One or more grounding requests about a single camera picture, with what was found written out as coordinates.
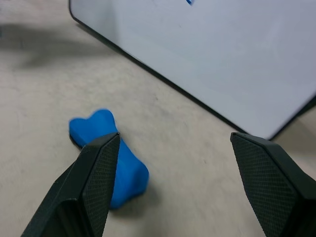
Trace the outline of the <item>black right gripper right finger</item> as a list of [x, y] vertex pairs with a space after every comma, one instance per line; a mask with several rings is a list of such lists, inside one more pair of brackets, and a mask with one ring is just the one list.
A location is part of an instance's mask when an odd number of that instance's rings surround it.
[[316, 182], [278, 144], [230, 136], [245, 194], [267, 237], [316, 235]]

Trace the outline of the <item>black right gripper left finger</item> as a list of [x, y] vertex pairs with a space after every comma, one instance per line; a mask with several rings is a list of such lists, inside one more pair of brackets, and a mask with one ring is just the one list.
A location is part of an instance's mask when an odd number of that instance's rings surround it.
[[119, 145], [117, 132], [85, 145], [52, 184], [22, 236], [102, 236], [114, 190]]

